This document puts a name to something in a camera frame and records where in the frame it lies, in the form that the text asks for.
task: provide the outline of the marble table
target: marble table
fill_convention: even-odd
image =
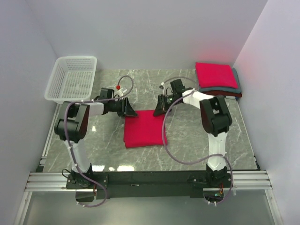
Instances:
[[[194,70],[102,70],[97,71],[92,90],[92,98],[97,96],[102,87],[114,88],[118,79],[130,75],[134,88],[128,95],[135,110],[155,109],[157,97],[162,90],[162,81],[184,76],[195,79]],[[194,87],[191,81],[182,80],[186,87]],[[131,82],[123,79],[122,86],[129,89]],[[234,170],[257,169],[255,157],[243,123],[236,100],[226,99],[232,116],[232,125],[226,140],[227,157]],[[172,160],[163,146],[126,149],[123,142],[124,119],[116,113],[89,119],[85,137],[87,155],[94,171],[166,171],[166,170],[204,170],[206,163],[183,165]],[[168,146],[176,158],[195,161],[209,153],[208,136],[201,124],[200,111],[185,104],[175,106],[166,121]],[[71,167],[71,160],[66,146],[51,131],[46,148],[46,162],[43,172],[61,172]]]

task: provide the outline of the wall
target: wall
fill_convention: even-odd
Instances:
[[[51,123],[44,91],[56,55],[23,0],[0,1],[0,31],[0,223],[9,225]]]
[[[58,56],[98,68],[233,64],[267,0],[27,0]]]
[[[251,143],[287,225],[299,224],[300,1],[269,0],[234,66]]]

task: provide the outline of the purple cable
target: purple cable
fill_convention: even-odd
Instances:
[[[166,152],[168,153],[168,155],[169,155],[173,160],[175,160],[175,161],[178,162],[178,163],[181,163],[181,164],[184,164],[184,165],[193,165],[193,164],[196,164],[196,163],[200,163],[200,162],[202,162],[202,161],[204,161],[204,160],[206,160],[206,159],[208,159],[208,158],[210,158],[210,157],[213,157],[213,156],[222,156],[222,157],[225,159],[225,161],[226,161],[226,163],[228,164],[229,169],[230,169],[230,175],[231,175],[231,179],[230,179],[230,180],[231,180],[231,182],[230,182],[230,187],[229,187],[228,193],[225,195],[225,197],[223,198],[223,200],[217,202],[217,204],[220,204],[220,203],[222,203],[225,199],[228,198],[229,194],[231,193],[231,189],[232,189],[232,187],[233,187],[233,169],[232,169],[232,167],[231,167],[231,165],[230,165],[230,162],[229,162],[229,160],[227,159],[227,157],[224,156],[224,155],[222,155],[222,154],[212,154],[212,155],[206,156],[206,157],[201,158],[201,159],[199,159],[199,160],[197,160],[197,161],[194,161],[194,162],[182,162],[182,161],[178,160],[175,156],[173,156],[173,155],[171,154],[171,152],[170,152],[169,149],[168,149],[168,146],[167,146],[166,143],[165,143],[165,122],[166,122],[166,118],[167,118],[168,114],[170,113],[172,107],[173,107],[176,103],[178,103],[179,101],[181,101],[181,100],[184,99],[185,97],[192,95],[194,92],[195,92],[195,90],[192,91],[191,93],[187,94],[187,95],[184,95],[184,96],[180,97],[179,99],[177,99],[176,101],[174,101],[174,102],[171,104],[171,106],[169,107],[169,109],[167,110],[167,112],[166,112],[166,114],[165,114],[165,118],[164,118],[164,121],[163,121],[163,126],[162,126],[162,129],[161,129],[161,136],[162,136],[162,138],[163,138],[163,143],[164,143],[164,147],[165,147]]]
[[[71,156],[72,156],[72,160],[73,160],[73,162],[74,162],[74,165],[75,165],[77,171],[79,172],[79,174],[80,174],[82,177],[84,177],[84,178],[87,179],[88,181],[90,181],[90,182],[92,182],[92,183],[94,183],[94,184],[100,186],[100,187],[104,190],[104,192],[105,192],[105,197],[104,197],[104,199],[103,199],[102,202],[100,202],[100,203],[98,203],[98,204],[96,204],[96,205],[85,205],[85,204],[79,202],[78,204],[81,205],[81,206],[83,206],[83,207],[93,208],[93,207],[97,207],[97,206],[102,205],[102,204],[107,200],[108,192],[107,192],[107,190],[105,189],[105,187],[104,187],[103,185],[101,185],[101,184],[98,183],[97,181],[95,181],[95,180],[93,180],[93,179],[91,179],[91,178],[85,176],[85,175],[83,174],[83,172],[81,171],[81,169],[79,168],[78,164],[77,164],[77,161],[76,161],[76,158],[75,158],[75,155],[74,155],[74,152],[73,152],[73,145],[72,145],[72,143],[71,143],[71,141],[70,141],[69,134],[68,134],[68,129],[67,129],[68,111],[69,111],[70,107],[71,107],[73,104],[76,104],[76,103],[84,104],[84,103],[93,103],[93,102],[103,102],[103,101],[110,101],[110,100],[118,100],[118,99],[120,99],[120,98],[125,97],[126,95],[128,95],[128,94],[132,91],[133,86],[134,86],[134,81],[133,81],[133,79],[132,79],[130,76],[125,75],[125,76],[122,76],[122,77],[119,79],[118,85],[120,84],[120,81],[121,81],[124,77],[130,78],[130,80],[131,80],[131,82],[132,82],[132,85],[131,85],[131,88],[129,89],[129,91],[126,92],[123,96],[121,96],[121,97],[116,97],[116,98],[109,98],[109,99],[101,99],[101,100],[97,100],[97,101],[71,102],[70,104],[68,104],[68,106],[67,106],[67,108],[66,108],[66,111],[65,111],[65,116],[64,116],[64,131],[65,131],[66,140],[67,140],[67,142],[68,142],[68,144],[69,144],[69,147],[70,147],[70,152],[71,152]]]

